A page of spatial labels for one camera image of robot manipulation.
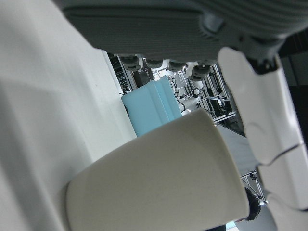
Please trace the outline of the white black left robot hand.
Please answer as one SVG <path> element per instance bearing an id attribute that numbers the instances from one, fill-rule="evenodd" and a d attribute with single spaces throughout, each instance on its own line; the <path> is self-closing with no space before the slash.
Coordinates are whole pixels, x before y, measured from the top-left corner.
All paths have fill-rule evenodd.
<path id="1" fill-rule="evenodd" d="M 259 162 L 280 231 L 308 228 L 308 149 L 278 52 L 308 26 L 305 0 L 57 0 L 97 49 L 162 61 L 217 61 Z"/>

